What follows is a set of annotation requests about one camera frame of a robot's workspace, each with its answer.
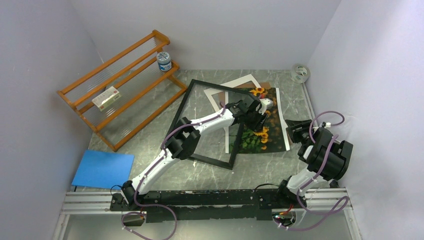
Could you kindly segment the sunflower photo print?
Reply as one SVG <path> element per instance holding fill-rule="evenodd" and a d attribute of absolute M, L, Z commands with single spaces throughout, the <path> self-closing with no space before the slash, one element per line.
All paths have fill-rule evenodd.
<path fill-rule="evenodd" d="M 265 111 L 268 118 L 261 132 L 254 132 L 246 126 L 243 127 L 237 152 L 239 154 L 266 154 L 289 151 L 291 147 L 281 113 L 280 95 L 277 88 L 243 87 L 242 90 L 260 99 L 270 99 L 273 106 Z"/>

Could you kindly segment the white mat board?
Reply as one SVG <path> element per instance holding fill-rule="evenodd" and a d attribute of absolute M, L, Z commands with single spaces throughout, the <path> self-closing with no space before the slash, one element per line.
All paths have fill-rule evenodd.
<path fill-rule="evenodd" d="M 244 83 L 248 83 L 248 82 L 253 82 L 257 86 L 257 88 L 259 88 L 259 82 L 253 77 L 252 74 L 248 74 L 248 75 L 239 77 L 235 80 L 231 80 L 229 82 L 222 83 L 221 85 L 225 86 L 225 87 L 234 88 L 235 86 L 238 86 L 238 85 L 241 85 L 241 84 L 244 84 Z M 279 97 L 280 97 L 280 90 L 279 90 L 278 87 L 276 87 L 276 88 L 277 88 L 277 93 L 279 94 Z M 210 101 L 214 111 L 220 110 L 221 107 L 219 106 L 219 104 L 221 102 L 224 102 L 224 103 L 229 103 L 230 101 L 235 102 L 236 99 L 234 99 L 234 98 L 238 97 L 236 94 L 224 93 L 223 91 L 218 92 L 218 90 L 212 90 L 211 88 L 207 88 L 206 90 L 204 90 L 204 93 L 205 93 L 206 97 L 208 98 L 208 100 Z M 227 154 L 229 154 L 230 151 L 233 148 L 233 143 L 234 143 L 235 138 L 236 138 L 236 133 L 237 133 L 237 130 L 234 130 L 233 127 L 224 128 L 224 136 L 225 136 L 224 137 L 224 139 L 225 139 L 224 140 L 225 141 L 224 149 L 225 149 L 225 153 L 227 153 Z M 290 146 L 290 138 L 289 138 L 288 134 L 287 134 L 287 137 L 288 137 L 289 146 Z"/>

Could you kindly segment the black picture frame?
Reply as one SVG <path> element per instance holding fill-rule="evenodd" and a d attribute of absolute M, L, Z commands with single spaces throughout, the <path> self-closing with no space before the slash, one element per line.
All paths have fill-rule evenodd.
<path fill-rule="evenodd" d="M 231 88 L 231 87 L 222 86 L 222 85 L 218 85 L 218 84 L 214 84 L 214 83 L 210 83 L 210 82 L 206 82 L 206 81 L 192 79 L 190 84 L 188 85 L 187 91 L 183 95 L 182 101 L 181 101 L 181 103 L 178 107 L 178 110 L 175 114 L 175 117 L 172 120 L 172 123 L 169 127 L 169 130 L 168 130 L 168 134 L 171 133 L 176 127 L 179 126 L 180 119 L 182 118 L 182 113 L 188 107 L 189 97 L 191 95 L 193 88 L 196 85 L 203 86 L 203 87 L 206 87 L 206 88 L 210 88 L 212 90 L 218 90 L 218 92 L 224 92 L 225 94 L 228 94 L 228 93 L 239 94 L 239 95 L 248 95 L 249 94 L 247 91 L 240 90 L 239 88 Z M 191 156 L 188 156 L 185 159 L 198 161 L 198 162 L 214 165 L 214 166 L 217 166 L 217 167 L 220 167 L 220 168 L 232 170 L 233 167 L 234 167 L 235 161 L 236 161 L 237 154 L 238 154 L 239 145 L 240 145 L 241 140 L 242 140 L 243 131 L 244 131 L 244 124 L 239 123 L 237 134 L 235 135 L 235 141 L 234 141 L 233 147 L 232 147 L 232 149 L 229 153 L 230 156 L 229 156 L 228 162 L 225 162 L 225 161 L 222 161 L 222 160 L 219 160 L 219 159 L 214 159 L 214 158 L 211 158 L 211 157 L 208 157 L 208 156 L 199 155 L 199 154 L 196 154 L 194 152 L 192 153 Z"/>

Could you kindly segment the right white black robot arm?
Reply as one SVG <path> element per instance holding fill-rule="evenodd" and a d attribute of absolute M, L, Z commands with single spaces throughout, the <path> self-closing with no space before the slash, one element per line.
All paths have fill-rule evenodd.
<path fill-rule="evenodd" d="M 307 166 L 283 180 L 275 193 L 275 202 L 288 207 L 317 184 L 340 180 L 347 172 L 354 145 L 346 140 L 331 142 L 334 135 L 322 126 L 310 131 L 311 120 L 286 120 L 286 131 L 294 143 L 301 143 L 297 153 Z"/>

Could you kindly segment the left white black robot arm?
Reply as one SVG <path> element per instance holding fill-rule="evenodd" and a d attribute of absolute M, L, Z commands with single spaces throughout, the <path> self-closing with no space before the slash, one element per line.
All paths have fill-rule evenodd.
<path fill-rule="evenodd" d="M 142 206 L 143 197 L 152 185 L 175 163 L 190 157 L 201 136 L 235 124 L 247 126 L 254 132 L 263 130 L 267 110 L 274 105 L 268 98 L 247 94 L 245 98 L 227 103 L 218 111 L 198 119 L 181 118 L 164 138 L 158 156 L 139 175 L 122 184 L 123 203 L 130 210 Z"/>

